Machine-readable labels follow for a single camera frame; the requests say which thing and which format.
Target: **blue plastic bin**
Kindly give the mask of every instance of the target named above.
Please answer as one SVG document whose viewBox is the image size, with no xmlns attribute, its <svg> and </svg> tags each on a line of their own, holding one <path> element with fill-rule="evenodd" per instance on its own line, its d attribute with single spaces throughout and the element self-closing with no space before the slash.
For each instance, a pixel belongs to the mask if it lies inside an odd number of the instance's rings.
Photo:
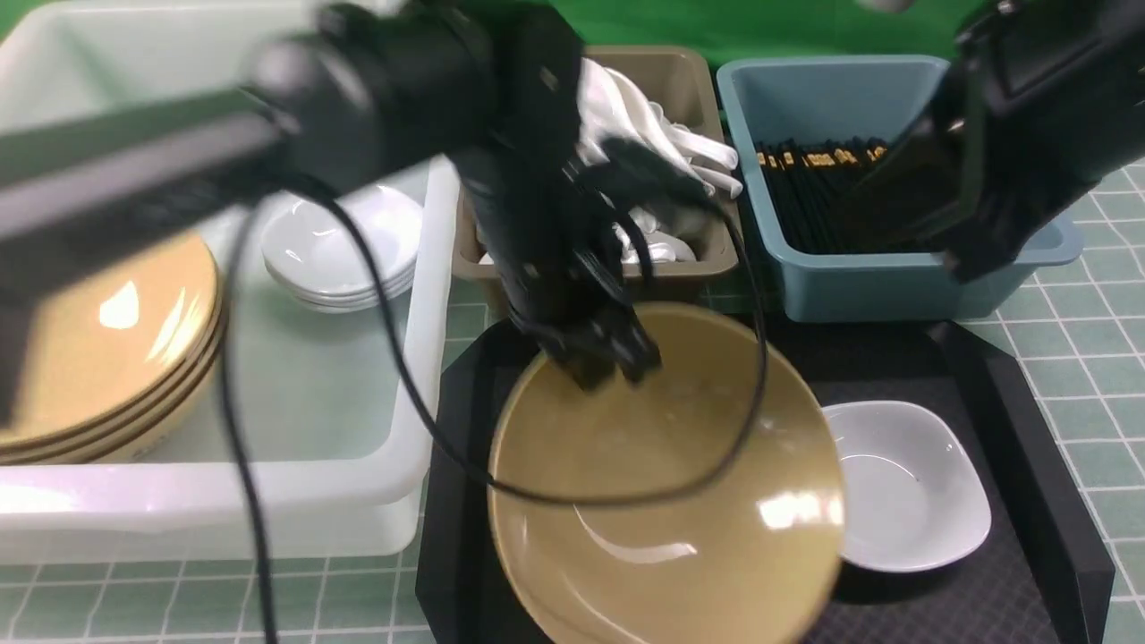
<svg viewBox="0 0 1145 644">
<path fill-rule="evenodd" d="M 1066 217 L 1034 235 L 1012 266 L 970 284 L 956 283 L 929 253 L 813 256 L 788 245 L 755 143 L 894 140 L 926 104 L 946 66 L 930 56 L 829 56 L 736 61 L 719 70 L 717 85 L 748 197 L 764 248 L 782 276 L 783 309 L 791 320 L 985 317 L 1034 270 L 1081 254 L 1081 234 Z"/>
</svg>

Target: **black cable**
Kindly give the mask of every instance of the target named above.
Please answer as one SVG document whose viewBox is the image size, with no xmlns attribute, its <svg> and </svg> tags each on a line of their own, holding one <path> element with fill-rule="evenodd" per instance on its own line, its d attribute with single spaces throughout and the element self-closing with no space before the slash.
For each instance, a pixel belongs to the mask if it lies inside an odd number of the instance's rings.
<svg viewBox="0 0 1145 644">
<path fill-rule="evenodd" d="M 753 304 L 753 323 L 755 331 L 759 338 L 759 370 L 756 377 L 756 386 L 752 391 L 751 403 L 748 408 L 747 418 L 743 422 L 743 426 L 740 433 L 736 435 L 735 441 L 728 449 L 727 454 L 716 464 L 709 472 L 698 477 L 697 479 L 684 484 L 681 486 L 665 489 L 655 493 L 647 494 L 630 494 L 630 495 L 618 495 L 610 497 L 577 497 L 577 496 L 558 496 L 551 494 L 544 494 L 539 492 L 532 492 L 523 487 L 519 487 L 512 484 L 507 484 L 497 480 L 489 470 L 483 465 L 477 465 L 476 463 L 469 461 L 465 457 L 442 433 L 437 427 L 437 423 L 434 419 L 434 415 L 429 411 L 425 403 L 425 399 L 421 398 L 421 393 L 417 390 L 417 385 L 413 382 L 413 376 L 410 374 L 409 366 L 405 362 L 405 358 L 402 352 L 401 340 L 397 337 L 397 324 L 394 320 L 394 311 L 390 305 L 389 299 L 386 297 L 385 292 L 385 281 L 381 278 L 381 270 L 374 260 L 373 253 L 370 251 L 370 246 L 363 237 L 361 230 L 354 223 L 349 213 L 338 203 L 338 195 L 322 184 L 321 182 L 306 176 L 294 176 L 291 181 L 284 186 L 285 189 L 291 193 L 308 199 L 324 209 L 326 209 L 339 223 L 346 228 L 350 238 L 354 242 L 358 254 L 365 261 L 366 267 L 370 272 L 370 278 L 373 282 L 374 292 L 378 294 L 379 307 L 381 313 L 381 321 L 386 329 L 386 337 L 389 344 L 390 352 L 394 356 L 394 364 L 397 368 L 398 376 L 401 377 L 402 384 L 405 386 L 406 393 L 413 408 L 418 414 L 421 423 L 425 425 L 426 431 L 429 432 L 431 438 L 436 443 L 437 448 L 442 450 L 445 456 L 457 464 L 468 477 L 475 482 L 488 486 L 496 489 L 503 494 L 508 494 L 518 498 L 540 503 L 546 505 L 579 505 L 585 508 L 631 508 L 631 506 L 643 506 L 657 503 L 664 503 L 669 501 L 674 501 L 678 498 L 692 496 L 703 489 L 708 488 L 712 484 L 717 482 L 720 478 L 726 474 L 732 465 L 735 463 L 736 458 L 743 451 L 744 446 L 751 438 L 752 427 L 755 426 L 756 416 L 759 414 L 759 408 L 763 405 L 764 392 L 767 378 L 767 337 L 766 330 L 764 328 L 764 305 L 761 293 L 756 284 L 756 277 L 751 270 L 750 260 L 748 259 L 748 252 L 743 244 L 743 238 L 735 227 L 735 223 L 729 214 L 724 212 L 714 202 L 708 201 L 704 204 L 700 204 L 701 207 L 706 210 L 710 214 L 718 218 L 724 226 L 727 228 L 728 235 L 732 238 L 732 246 L 735 250 L 735 254 L 743 266 L 744 272 L 748 276 L 748 286 L 751 291 L 752 304 Z M 234 301 L 234 297 L 237 294 L 238 286 L 238 275 L 240 273 L 239 267 L 242 266 L 244 251 L 246 243 L 251 236 L 251 230 L 255 222 L 255 214 L 247 217 L 242 226 L 239 227 L 235 245 L 231 249 L 231 254 L 229 258 L 229 264 L 226 267 L 227 270 L 227 284 L 226 284 L 226 298 L 228 303 Z M 234 324 L 235 317 L 231 316 L 230 324 Z M 228 336 L 234 331 L 234 327 L 227 329 Z M 237 406 L 232 399 L 234 392 L 231 385 L 231 368 L 234 359 L 230 355 L 229 341 L 223 341 L 220 360 L 222 362 L 220 387 L 222 388 L 221 405 L 223 415 L 223 429 L 227 434 L 228 442 L 231 448 L 232 456 L 235 458 L 235 464 L 239 472 L 239 478 L 242 479 L 243 493 L 246 498 L 246 504 L 251 519 L 251 531 L 254 534 L 254 556 L 255 556 L 255 574 L 258 576 L 258 588 L 259 588 L 259 600 L 262 610 L 262 625 L 264 630 L 266 644 L 278 644 L 278 631 L 277 631 L 277 619 L 275 616 L 274 607 L 274 588 L 270 573 L 270 552 L 267 544 L 267 528 L 266 519 L 262 510 L 262 504 L 259 500 L 258 490 L 254 485 L 254 479 L 251 473 L 250 455 L 246 447 L 246 441 L 244 440 L 244 434 L 239 429 L 239 421 L 237 415 Z"/>
</svg>

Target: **green backdrop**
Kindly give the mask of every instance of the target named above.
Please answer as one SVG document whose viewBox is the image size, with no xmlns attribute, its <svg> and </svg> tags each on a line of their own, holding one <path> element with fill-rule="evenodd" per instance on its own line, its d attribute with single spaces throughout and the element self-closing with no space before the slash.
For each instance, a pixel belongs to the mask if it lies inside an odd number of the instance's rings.
<svg viewBox="0 0 1145 644">
<path fill-rule="evenodd" d="M 0 34 L 48 0 L 0 0 Z M 674 44 L 713 64 L 753 56 L 922 53 L 946 56 L 981 0 L 918 0 L 901 15 L 853 0 L 552 0 L 590 42 Z"/>
</svg>

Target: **beige plastic bin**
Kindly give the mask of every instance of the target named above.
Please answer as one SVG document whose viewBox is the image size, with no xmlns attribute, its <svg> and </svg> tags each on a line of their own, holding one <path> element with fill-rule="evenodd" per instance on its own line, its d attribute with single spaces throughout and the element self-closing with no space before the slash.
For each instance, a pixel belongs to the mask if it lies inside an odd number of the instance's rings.
<svg viewBox="0 0 1145 644">
<path fill-rule="evenodd" d="M 716 91 L 708 63 L 700 54 L 682 47 L 616 46 L 589 47 L 587 55 L 631 78 L 649 100 L 664 107 L 665 116 L 673 123 L 682 123 L 694 132 L 724 141 Z M 735 202 L 726 196 L 720 198 L 724 209 L 733 215 L 732 219 L 739 227 L 740 217 Z M 697 300 L 704 284 L 734 269 L 737 261 L 727 230 L 716 221 L 711 222 L 706 239 L 696 250 L 698 261 L 657 264 L 657 282 L 653 292 L 640 292 L 635 288 L 639 268 L 625 266 L 624 276 L 629 288 L 639 299 Z M 490 311 L 504 317 L 507 303 L 497 270 L 492 266 L 477 264 L 484 253 L 477 241 L 472 209 L 463 194 L 457 207 L 453 275 L 481 285 Z"/>
</svg>

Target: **stack of white bowls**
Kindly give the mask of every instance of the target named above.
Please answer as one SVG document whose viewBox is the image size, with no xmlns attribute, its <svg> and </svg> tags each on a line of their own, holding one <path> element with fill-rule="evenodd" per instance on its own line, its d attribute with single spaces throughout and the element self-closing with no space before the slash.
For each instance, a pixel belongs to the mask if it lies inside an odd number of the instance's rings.
<svg viewBox="0 0 1145 644">
<path fill-rule="evenodd" d="M 408 291 L 421 239 L 421 205 L 386 186 L 371 186 L 340 203 L 378 262 L 386 297 Z M 270 276 L 311 311 L 350 313 L 378 305 L 370 270 L 350 234 L 308 201 L 298 199 L 267 222 L 262 259 Z"/>
</svg>

